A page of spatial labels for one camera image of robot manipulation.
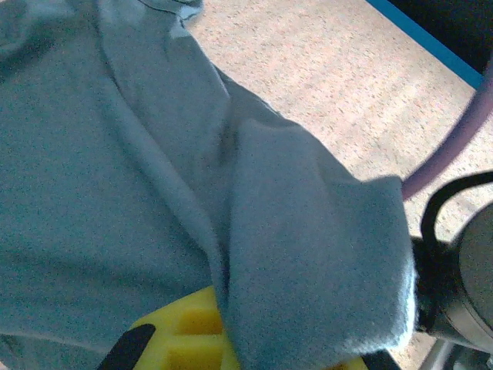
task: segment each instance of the yellow foam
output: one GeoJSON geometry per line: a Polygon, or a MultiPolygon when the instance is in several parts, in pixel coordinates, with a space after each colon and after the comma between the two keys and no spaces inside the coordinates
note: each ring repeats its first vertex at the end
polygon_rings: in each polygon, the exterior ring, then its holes
{"type": "MultiPolygon", "coordinates": [[[[134,370],[240,370],[223,330],[213,287],[174,301],[131,328],[156,327],[134,370]]],[[[361,358],[331,370],[368,370],[361,358]]]]}

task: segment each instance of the cloth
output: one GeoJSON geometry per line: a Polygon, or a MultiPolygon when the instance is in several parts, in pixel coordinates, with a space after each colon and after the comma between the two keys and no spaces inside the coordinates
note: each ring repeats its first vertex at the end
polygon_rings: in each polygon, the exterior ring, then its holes
{"type": "Polygon", "coordinates": [[[357,180],[219,71],[183,25],[201,8],[0,3],[9,368],[95,368],[136,319],[210,284],[246,370],[409,339],[401,181],[357,180]]]}

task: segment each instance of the blue edge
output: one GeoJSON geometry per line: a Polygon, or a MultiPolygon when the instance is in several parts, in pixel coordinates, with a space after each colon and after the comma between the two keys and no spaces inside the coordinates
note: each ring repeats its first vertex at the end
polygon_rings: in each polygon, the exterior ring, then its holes
{"type": "Polygon", "coordinates": [[[419,24],[405,15],[399,8],[387,0],[367,0],[382,15],[407,33],[415,42],[423,46],[435,58],[463,79],[468,85],[477,89],[483,80],[481,73],[473,69],[449,48],[426,32],[419,24]]]}

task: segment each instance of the dark background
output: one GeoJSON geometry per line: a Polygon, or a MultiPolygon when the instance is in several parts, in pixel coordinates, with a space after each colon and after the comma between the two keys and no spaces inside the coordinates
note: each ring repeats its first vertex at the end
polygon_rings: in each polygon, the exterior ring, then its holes
{"type": "Polygon", "coordinates": [[[389,0],[483,73],[493,50],[493,0],[389,0]]]}

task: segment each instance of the floor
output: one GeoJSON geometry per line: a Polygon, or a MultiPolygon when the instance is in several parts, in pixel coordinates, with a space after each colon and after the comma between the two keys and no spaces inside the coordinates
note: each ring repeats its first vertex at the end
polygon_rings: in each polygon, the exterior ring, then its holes
{"type": "MultiPolygon", "coordinates": [[[[206,0],[191,26],[223,71],[312,132],[361,179],[408,175],[441,141],[474,90],[365,0],[206,0]]],[[[406,204],[418,235],[433,190],[493,168],[493,119],[449,169],[406,204]]],[[[493,199],[493,187],[466,191],[441,212],[450,240],[493,199]]],[[[416,335],[393,351],[419,368],[433,339],[416,335]]]]}

